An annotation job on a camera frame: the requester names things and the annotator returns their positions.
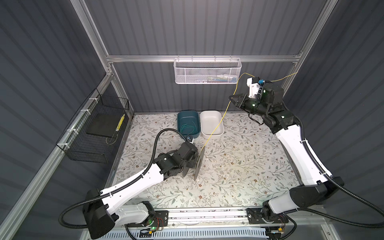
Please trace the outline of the white plastic tray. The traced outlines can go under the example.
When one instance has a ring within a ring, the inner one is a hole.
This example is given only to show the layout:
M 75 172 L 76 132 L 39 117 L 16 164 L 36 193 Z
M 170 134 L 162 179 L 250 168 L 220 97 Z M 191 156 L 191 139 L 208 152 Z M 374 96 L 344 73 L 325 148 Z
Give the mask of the white plastic tray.
M 219 139 L 225 130 L 222 114 L 219 111 L 203 111 L 200 113 L 201 133 L 205 139 Z

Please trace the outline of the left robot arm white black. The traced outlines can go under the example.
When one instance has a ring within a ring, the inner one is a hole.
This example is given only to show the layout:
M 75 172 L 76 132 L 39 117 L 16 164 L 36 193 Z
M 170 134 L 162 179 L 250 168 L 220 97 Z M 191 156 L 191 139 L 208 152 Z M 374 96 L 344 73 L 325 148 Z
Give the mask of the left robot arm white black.
M 185 177 L 192 169 L 196 175 L 199 173 L 205 151 L 199 151 L 186 137 L 182 139 L 183 143 L 178 150 L 156 155 L 154 147 L 147 167 L 125 181 L 103 190 L 89 190 L 85 200 L 62 211 L 59 224 L 68 229 L 88 229 L 93 240 L 103 237 L 117 225 L 150 226 L 157 213 L 148 201 L 134 205 L 127 211 L 121 208 L 144 190 L 170 177 L 178 174 Z M 64 216 L 78 207 L 82 208 L 86 223 L 79 225 L 66 222 Z

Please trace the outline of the grey foam spool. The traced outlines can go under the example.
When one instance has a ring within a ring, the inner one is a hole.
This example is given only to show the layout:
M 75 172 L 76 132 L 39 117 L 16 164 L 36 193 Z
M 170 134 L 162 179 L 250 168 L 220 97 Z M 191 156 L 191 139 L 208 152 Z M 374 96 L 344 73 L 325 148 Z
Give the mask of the grey foam spool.
M 192 158 L 189 161 L 187 161 L 182 171 L 183 178 L 187 175 L 190 169 L 193 169 L 195 170 L 194 181 L 197 180 L 198 175 L 200 173 L 201 166 L 202 166 L 202 162 L 204 159 L 205 150 L 206 150 L 206 147 L 203 147 L 200 153 L 195 152 Z

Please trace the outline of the teal plastic tray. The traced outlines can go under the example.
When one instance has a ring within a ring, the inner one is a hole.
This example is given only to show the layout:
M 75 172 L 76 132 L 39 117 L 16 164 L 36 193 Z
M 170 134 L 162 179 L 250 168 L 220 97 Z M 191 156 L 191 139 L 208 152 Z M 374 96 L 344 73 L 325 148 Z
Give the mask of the teal plastic tray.
M 198 138 L 201 132 L 200 116 L 197 111 L 187 110 L 177 114 L 178 131 L 184 136 Z

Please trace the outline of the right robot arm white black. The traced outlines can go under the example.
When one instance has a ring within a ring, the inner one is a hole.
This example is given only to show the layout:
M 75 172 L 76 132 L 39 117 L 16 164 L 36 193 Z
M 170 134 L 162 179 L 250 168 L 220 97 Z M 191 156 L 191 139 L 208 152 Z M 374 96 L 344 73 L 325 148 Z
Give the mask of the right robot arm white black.
M 358 223 L 337 218 L 316 210 L 316 205 L 338 190 L 363 203 L 380 215 L 384 211 L 371 202 L 344 188 L 342 178 L 335 177 L 322 164 L 305 137 L 302 121 L 293 114 L 283 101 L 284 89 L 271 81 L 248 79 L 249 93 L 231 95 L 229 100 L 236 108 L 248 113 L 248 116 L 260 116 L 263 124 L 278 138 L 291 164 L 294 166 L 300 185 L 287 193 L 263 203 L 258 214 L 266 223 L 273 223 L 280 216 L 304 211 L 350 226 L 379 229 L 384 223 Z

